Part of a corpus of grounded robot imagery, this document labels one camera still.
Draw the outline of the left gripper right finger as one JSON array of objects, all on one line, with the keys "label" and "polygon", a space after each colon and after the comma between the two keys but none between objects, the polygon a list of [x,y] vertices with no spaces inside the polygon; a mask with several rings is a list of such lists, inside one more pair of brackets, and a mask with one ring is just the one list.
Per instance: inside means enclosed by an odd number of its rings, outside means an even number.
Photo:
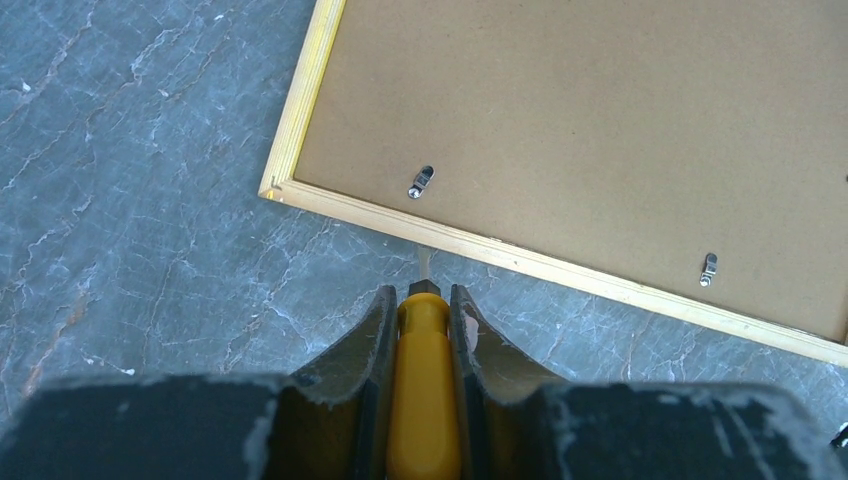
[{"label": "left gripper right finger", "polygon": [[843,479],[847,451],[789,392],[752,383],[574,383],[450,295],[466,479]]}]

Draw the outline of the yellow picture frame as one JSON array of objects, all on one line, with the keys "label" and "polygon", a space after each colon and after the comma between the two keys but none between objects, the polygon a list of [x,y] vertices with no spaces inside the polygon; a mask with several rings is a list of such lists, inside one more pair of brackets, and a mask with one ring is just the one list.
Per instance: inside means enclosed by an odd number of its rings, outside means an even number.
[{"label": "yellow picture frame", "polygon": [[846,366],[844,341],[829,340],[766,319],[732,312],[643,282],[550,257],[496,237],[454,228],[296,179],[300,152],[345,6],[343,1],[318,0],[313,7],[259,185],[261,198],[810,359]]}]

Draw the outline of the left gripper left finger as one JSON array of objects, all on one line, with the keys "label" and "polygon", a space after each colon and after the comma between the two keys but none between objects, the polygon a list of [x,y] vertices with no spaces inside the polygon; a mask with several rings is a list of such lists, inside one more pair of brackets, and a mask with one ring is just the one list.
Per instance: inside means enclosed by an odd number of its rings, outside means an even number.
[{"label": "left gripper left finger", "polygon": [[381,479],[397,295],[277,372],[66,377],[1,436],[5,479]]}]

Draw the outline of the orange handled screwdriver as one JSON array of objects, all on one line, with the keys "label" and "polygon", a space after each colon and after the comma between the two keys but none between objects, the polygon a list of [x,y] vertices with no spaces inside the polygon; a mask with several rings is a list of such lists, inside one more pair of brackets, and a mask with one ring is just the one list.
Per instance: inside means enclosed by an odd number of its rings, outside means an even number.
[{"label": "orange handled screwdriver", "polygon": [[419,279],[399,305],[386,452],[389,479],[459,479],[462,471],[450,307],[417,248]]}]

